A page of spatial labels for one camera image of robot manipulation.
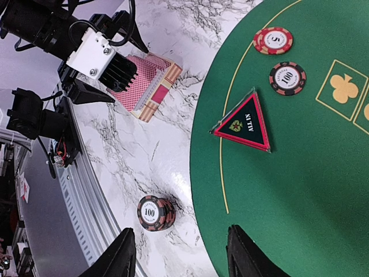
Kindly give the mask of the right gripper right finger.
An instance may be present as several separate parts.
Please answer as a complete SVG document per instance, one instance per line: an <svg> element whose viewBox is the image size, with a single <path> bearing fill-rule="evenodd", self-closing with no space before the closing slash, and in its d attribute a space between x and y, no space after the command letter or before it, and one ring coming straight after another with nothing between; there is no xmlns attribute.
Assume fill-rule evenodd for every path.
<svg viewBox="0 0 369 277"><path fill-rule="evenodd" d="M288 276L261 251L237 224L228 228L226 251L229 276Z"/></svg>

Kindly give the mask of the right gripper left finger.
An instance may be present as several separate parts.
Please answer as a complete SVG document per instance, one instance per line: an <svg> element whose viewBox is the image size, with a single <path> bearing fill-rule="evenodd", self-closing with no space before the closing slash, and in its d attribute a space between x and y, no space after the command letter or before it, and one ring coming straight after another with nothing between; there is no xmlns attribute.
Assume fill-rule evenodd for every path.
<svg viewBox="0 0 369 277"><path fill-rule="evenodd" d="M134 230L125 228L96 262L79 277L134 277L135 264Z"/></svg>

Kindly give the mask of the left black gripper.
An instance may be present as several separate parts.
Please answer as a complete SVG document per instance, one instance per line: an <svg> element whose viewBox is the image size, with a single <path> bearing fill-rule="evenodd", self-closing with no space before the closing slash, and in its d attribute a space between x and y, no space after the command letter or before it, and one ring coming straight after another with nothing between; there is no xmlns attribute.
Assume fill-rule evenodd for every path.
<svg viewBox="0 0 369 277"><path fill-rule="evenodd" d="M98 27L90 21L78 20L78 23L85 23L88 27L81 37L80 45L58 68L62 90L74 104L115 102L109 94L79 80L78 74L98 81L112 92L118 93L125 91L137 75L135 63L119 54L111 45L111 37L116 33L123 37L127 35L129 13L119 11L114 18L94 14L93 19L99 24ZM142 52L149 53L136 23L129 42Z"/></svg>

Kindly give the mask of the red playing card deck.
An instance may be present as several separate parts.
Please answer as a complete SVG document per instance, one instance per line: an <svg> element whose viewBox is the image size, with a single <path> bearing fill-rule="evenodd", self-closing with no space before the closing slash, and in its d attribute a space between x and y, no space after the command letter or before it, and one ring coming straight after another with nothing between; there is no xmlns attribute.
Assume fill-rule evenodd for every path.
<svg viewBox="0 0 369 277"><path fill-rule="evenodd" d="M125 91L114 92L109 88L106 91L118 100L128 112L131 112L156 75L165 73L171 65L171 61L152 53L149 53L145 58L128 55L127 59L132 61L137 67L135 78L126 87Z"/></svg>

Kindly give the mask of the dark brown poker chip stack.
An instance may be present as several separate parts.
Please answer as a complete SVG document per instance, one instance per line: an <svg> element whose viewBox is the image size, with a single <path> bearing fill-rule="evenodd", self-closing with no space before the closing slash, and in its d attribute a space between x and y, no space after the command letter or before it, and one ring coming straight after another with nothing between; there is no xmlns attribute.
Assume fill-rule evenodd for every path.
<svg viewBox="0 0 369 277"><path fill-rule="evenodd" d="M144 229L163 231L174 224L176 211L169 200L147 195L138 203L137 216Z"/></svg>

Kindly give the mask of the black triangular all-in button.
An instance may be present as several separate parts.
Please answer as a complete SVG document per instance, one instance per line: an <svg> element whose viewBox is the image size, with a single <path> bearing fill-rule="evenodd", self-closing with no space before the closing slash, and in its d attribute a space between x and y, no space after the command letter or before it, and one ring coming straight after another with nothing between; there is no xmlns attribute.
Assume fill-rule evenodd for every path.
<svg viewBox="0 0 369 277"><path fill-rule="evenodd" d="M264 152L272 151L262 107L254 87L209 133Z"/></svg>

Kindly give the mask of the red chips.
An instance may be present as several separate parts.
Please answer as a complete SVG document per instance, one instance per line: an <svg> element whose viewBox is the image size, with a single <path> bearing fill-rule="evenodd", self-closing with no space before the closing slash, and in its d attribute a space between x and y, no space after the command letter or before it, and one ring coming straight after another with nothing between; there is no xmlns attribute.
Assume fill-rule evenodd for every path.
<svg viewBox="0 0 369 277"><path fill-rule="evenodd" d="M265 55L280 55L293 45L292 33L283 27L269 27L259 30L253 38L254 48Z"/></svg>

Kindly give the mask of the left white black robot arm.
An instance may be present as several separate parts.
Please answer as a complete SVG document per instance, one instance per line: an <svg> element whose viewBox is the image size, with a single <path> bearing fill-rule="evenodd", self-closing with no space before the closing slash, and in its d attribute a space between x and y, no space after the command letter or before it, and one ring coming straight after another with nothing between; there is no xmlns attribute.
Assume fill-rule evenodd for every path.
<svg viewBox="0 0 369 277"><path fill-rule="evenodd" d="M1 126L36 140L59 140L71 130L67 112L46 107L62 97L74 104L114 103L127 96L137 65L119 53L148 49L136 24L136 2L108 16L79 19L87 1L1 2Z"/></svg>

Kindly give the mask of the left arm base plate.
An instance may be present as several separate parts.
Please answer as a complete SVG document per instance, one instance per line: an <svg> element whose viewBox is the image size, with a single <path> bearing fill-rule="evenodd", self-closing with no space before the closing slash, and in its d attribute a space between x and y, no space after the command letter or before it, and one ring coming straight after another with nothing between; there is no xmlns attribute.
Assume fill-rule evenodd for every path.
<svg viewBox="0 0 369 277"><path fill-rule="evenodd" d="M66 96L61 97L56 108L56 112L64 116L67 124L57 140L50 140L50 145L47 149L54 165L59 168L67 168L69 165L72 165L77 154L81 151L81 144L69 99Z"/></svg>

